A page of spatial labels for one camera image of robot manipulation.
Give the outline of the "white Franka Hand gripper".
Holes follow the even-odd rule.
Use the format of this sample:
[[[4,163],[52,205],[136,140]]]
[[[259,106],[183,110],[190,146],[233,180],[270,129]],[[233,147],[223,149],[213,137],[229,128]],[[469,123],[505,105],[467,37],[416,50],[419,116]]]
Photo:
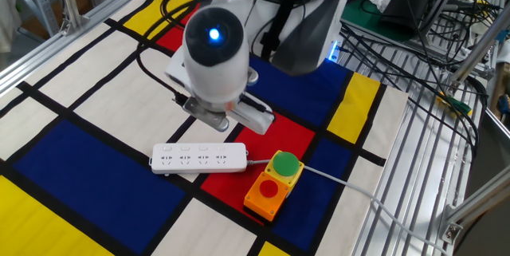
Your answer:
[[[259,135],[264,135],[275,120],[273,110],[253,95],[243,95],[227,115]]]

